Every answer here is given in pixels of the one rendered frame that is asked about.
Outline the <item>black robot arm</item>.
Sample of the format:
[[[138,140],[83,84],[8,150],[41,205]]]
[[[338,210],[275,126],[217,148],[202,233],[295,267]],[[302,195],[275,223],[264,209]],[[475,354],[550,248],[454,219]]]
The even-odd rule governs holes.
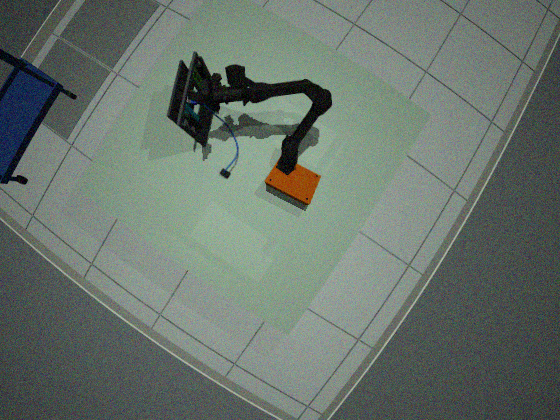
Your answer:
[[[310,110],[295,130],[289,136],[286,135],[282,141],[282,156],[278,161],[277,169],[289,175],[298,161],[298,148],[308,130],[316,119],[325,114],[332,106],[331,93],[327,89],[312,83],[308,79],[300,81],[287,81],[268,84],[265,82],[254,83],[245,75],[245,67],[241,65],[230,65],[225,68],[228,84],[229,98],[231,102],[242,101],[243,106],[247,102],[258,103],[271,97],[304,93],[313,102]],[[249,88],[247,88],[249,86]]]

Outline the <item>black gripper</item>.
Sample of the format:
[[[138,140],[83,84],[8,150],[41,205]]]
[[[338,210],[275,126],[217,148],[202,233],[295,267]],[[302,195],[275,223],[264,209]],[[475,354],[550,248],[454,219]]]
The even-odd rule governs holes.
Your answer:
[[[212,109],[212,112],[220,110],[219,103],[229,104],[229,102],[231,102],[229,98],[228,87],[226,87],[226,85],[223,85],[223,88],[221,89],[211,90],[212,84],[208,79],[202,79],[201,81],[201,89],[196,93],[189,95],[189,100],[200,101],[208,108],[210,108],[210,104],[213,103],[214,108]],[[197,104],[204,106],[200,102],[198,102]]]

